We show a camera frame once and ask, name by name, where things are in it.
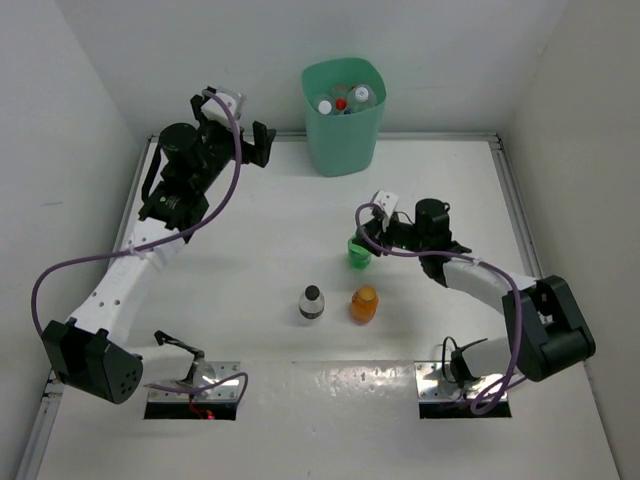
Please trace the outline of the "green soda bottle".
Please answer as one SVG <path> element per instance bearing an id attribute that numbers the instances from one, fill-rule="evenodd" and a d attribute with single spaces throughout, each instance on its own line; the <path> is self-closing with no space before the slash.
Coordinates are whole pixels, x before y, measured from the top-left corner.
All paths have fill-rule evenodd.
<path id="1" fill-rule="evenodd" d="M 347 259 L 349 265 L 357 270 L 364 270 L 371 262 L 371 253 L 356 242 L 356 236 L 353 235 L 347 242 Z"/>

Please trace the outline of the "orange juice bottle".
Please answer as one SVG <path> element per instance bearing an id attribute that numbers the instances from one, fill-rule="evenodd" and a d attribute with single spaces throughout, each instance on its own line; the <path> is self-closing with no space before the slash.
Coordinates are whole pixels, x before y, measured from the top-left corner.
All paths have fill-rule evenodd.
<path id="1" fill-rule="evenodd" d="M 374 318 L 377 307 L 376 289 L 371 285 L 364 285 L 352 295 L 350 315 L 356 323 L 366 324 Z"/>

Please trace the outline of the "black-cap black-label bottle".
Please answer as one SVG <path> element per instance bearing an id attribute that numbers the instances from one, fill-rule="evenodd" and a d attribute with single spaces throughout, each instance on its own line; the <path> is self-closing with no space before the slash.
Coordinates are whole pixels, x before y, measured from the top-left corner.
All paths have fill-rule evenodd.
<path id="1" fill-rule="evenodd" d="M 308 285 L 298 301 L 300 323 L 308 325 L 319 319 L 325 310 L 325 297 L 318 286 Z"/>

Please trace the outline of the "Aquafina bottle white cap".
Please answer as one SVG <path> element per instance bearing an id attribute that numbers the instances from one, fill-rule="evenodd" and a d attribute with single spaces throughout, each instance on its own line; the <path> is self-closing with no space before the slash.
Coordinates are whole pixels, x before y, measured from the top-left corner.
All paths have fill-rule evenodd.
<path id="1" fill-rule="evenodd" d="M 314 101 L 316 111 L 321 115 L 332 115 L 335 111 L 335 103 L 332 97 L 322 96 Z"/>

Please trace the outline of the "small red-cap cola bottle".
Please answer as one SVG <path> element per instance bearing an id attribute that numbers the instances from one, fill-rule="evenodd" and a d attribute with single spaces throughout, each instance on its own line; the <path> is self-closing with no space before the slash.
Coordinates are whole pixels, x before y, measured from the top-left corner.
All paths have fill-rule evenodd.
<path id="1" fill-rule="evenodd" d="M 330 89 L 330 95 L 334 100 L 335 108 L 338 112 L 342 112 L 347 107 L 347 97 L 350 92 L 350 88 L 346 85 L 333 85 Z"/>

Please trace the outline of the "clear bottle colourful label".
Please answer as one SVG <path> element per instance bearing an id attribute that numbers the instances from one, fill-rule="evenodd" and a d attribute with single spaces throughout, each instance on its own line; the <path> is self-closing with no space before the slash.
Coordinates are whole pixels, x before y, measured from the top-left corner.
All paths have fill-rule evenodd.
<path id="1" fill-rule="evenodd" d="M 374 108 L 377 98 L 374 90 L 366 84 L 355 86 L 347 95 L 347 108 L 351 113 L 360 113 Z"/>

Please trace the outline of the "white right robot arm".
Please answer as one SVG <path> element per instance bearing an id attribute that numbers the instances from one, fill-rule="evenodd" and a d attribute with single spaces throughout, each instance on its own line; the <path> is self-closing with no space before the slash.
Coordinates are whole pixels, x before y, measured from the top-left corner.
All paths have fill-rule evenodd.
<path id="1" fill-rule="evenodd" d="M 353 241 L 377 257 L 418 259 L 440 286 L 465 293 L 504 318 L 508 375 L 541 382 L 596 353 L 596 341 L 567 281 L 508 273 L 473 256 L 450 229 L 450 206 L 423 199 L 411 222 L 380 202 L 357 207 Z"/>

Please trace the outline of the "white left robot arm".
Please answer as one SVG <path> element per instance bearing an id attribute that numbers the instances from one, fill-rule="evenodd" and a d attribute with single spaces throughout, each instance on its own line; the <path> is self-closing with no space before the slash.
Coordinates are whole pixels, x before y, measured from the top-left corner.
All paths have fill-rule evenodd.
<path id="1" fill-rule="evenodd" d="M 230 190 L 244 164 L 265 167 L 276 132 L 252 125 L 254 141 L 238 124 L 245 97 L 208 87 L 194 95 L 195 125 L 174 123 L 158 136 L 140 194 L 142 206 L 123 249 L 106 254 L 111 264 L 88 298 L 67 320 L 38 329 L 56 378 L 113 404 L 140 387 L 190 397 L 204 392 L 196 378 L 205 365 L 202 350 L 162 331 L 155 346 L 130 348 L 128 337 L 153 283 L 193 234 L 230 201 L 226 193 L 211 209 L 206 192 L 228 164 Z"/>

